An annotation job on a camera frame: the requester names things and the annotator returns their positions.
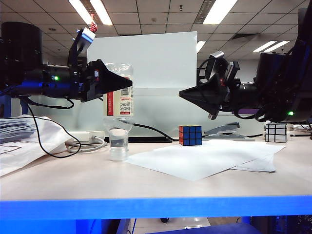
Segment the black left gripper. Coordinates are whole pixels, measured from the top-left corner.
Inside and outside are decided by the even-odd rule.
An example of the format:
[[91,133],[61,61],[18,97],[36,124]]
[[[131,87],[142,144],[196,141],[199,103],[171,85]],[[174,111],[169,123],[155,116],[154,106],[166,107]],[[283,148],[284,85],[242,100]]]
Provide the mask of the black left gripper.
[[78,59],[71,99],[87,102],[102,97],[109,92],[131,87],[133,82],[108,70],[102,60],[99,63],[99,84],[97,85],[95,69],[86,59]]

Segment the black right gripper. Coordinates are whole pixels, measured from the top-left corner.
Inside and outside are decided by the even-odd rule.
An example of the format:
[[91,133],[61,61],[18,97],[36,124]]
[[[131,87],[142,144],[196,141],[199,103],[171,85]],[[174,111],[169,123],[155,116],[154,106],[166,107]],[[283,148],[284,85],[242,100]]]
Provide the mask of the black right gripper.
[[206,83],[179,92],[179,96],[209,113],[209,119],[216,119],[220,111],[230,112],[233,95],[239,89],[241,80],[213,75]]

